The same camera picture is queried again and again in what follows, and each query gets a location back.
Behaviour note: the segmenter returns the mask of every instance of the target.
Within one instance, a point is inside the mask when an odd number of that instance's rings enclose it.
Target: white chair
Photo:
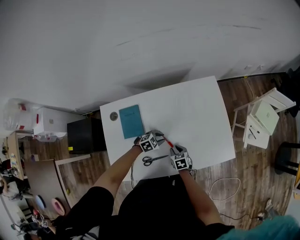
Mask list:
[[[244,129],[244,135],[243,138],[235,138],[235,140],[240,140],[244,142],[244,148],[247,147],[247,144],[251,144],[257,147],[261,148],[267,148],[268,142],[269,142],[269,135],[266,134],[264,131],[259,131],[259,134],[255,135],[253,132],[250,131],[250,126],[254,126],[255,129],[259,129],[260,126],[253,121],[252,118],[248,117],[254,104],[260,100],[264,100],[265,102],[269,103],[275,108],[275,112],[281,112],[284,111],[290,107],[293,107],[296,105],[296,102],[293,102],[289,98],[287,98],[282,93],[278,92],[276,88],[273,88],[272,90],[268,91],[267,93],[261,95],[260,97],[256,98],[250,103],[247,103],[243,106],[240,106],[236,109],[234,109],[234,118],[233,118],[233,125],[232,125],[232,135],[234,133],[235,127],[240,127]],[[242,110],[247,107],[247,120],[245,125],[241,125],[236,123],[236,118],[238,115],[238,111]]]

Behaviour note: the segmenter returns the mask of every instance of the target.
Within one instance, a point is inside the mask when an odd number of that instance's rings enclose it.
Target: black shirt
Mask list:
[[[205,226],[197,218],[179,175],[140,181],[116,216],[112,216],[113,203],[107,189],[92,187],[57,227],[57,238],[82,236],[99,226],[99,239],[179,235],[217,239],[233,228],[224,224]]]

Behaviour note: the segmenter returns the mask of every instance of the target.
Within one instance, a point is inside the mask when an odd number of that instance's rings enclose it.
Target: white cable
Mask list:
[[[235,191],[234,194],[232,194],[231,196],[229,196],[228,198],[225,198],[225,199],[214,199],[210,196],[210,193],[211,193],[211,190],[212,190],[212,187],[215,185],[216,182],[220,181],[220,180],[230,180],[230,179],[237,179],[239,180],[239,186],[238,186],[238,189]],[[239,188],[240,188],[240,179],[239,178],[220,178],[216,181],[213,182],[213,184],[211,185],[211,188],[210,188],[210,167],[208,167],[208,179],[207,179],[207,187],[208,187],[208,196],[210,197],[211,200],[213,201],[225,201],[231,197],[233,197],[234,195],[236,195],[236,193],[238,192]]]
[[[249,88],[250,88],[250,90],[251,90],[251,92],[252,92],[252,101],[254,101],[254,93],[253,93],[253,91],[252,91],[252,88],[250,87],[247,78],[244,77],[244,79],[246,80],[246,83],[248,84],[248,86],[249,86]]]

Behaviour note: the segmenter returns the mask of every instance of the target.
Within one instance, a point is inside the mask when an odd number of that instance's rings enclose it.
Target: scissors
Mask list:
[[[144,165],[145,165],[145,166],[149,166],[149,165],[151,165],[151,163],[152,163],[153,161],[159,160],[159,159],[161,159],[161,158],[165,158],[165,157],[167,157],[167,156],[168,156],[168,155],[163,155],[163,156],[161,156],[161,157],[155,157],[155,158],[151,158],[151,157],[143,157],[142,161],[144,162]]]

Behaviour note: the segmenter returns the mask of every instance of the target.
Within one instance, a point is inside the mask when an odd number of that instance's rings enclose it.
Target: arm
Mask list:
[[[54,234],[56,234],[56,227],[52,226],[52,222],[50,221],[50,219],[45,219],[45,221],[46,221],[47,224],[48,224],[48,228],[49,228]]]
[[[189,199],[194,206],[197,216],[205,225],[213,223],[223,223],[220,214],[208,195],[196,183],[188,171],[179,171],[179,174],[187,189]]]
[[[134,146],[100,176],[94,184],[94,187],[106,188],[115,198],[121,182],[137,156],[141,153],[142,149],[139,146]]]
[[[5,194],[7,194],[8,193],[8,184],[6,183],[5,179],[2,176],[0,176],[0,177],[1,177],[1,180],[3,182],[3,192]]]

